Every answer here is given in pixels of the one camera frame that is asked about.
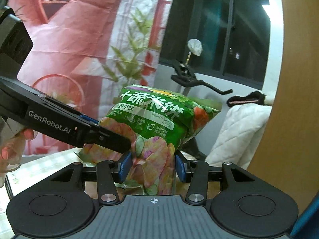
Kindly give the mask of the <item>gloved person hand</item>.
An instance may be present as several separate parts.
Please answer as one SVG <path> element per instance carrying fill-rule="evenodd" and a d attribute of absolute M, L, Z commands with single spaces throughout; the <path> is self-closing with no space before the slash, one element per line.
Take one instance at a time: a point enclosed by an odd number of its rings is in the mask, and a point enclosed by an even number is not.
<path fill-rule="evenodd" d="M 36 136 L 37 131 L 1 116 L 1 187 L 7 174 L 20 167 L 26 142 Z"/>

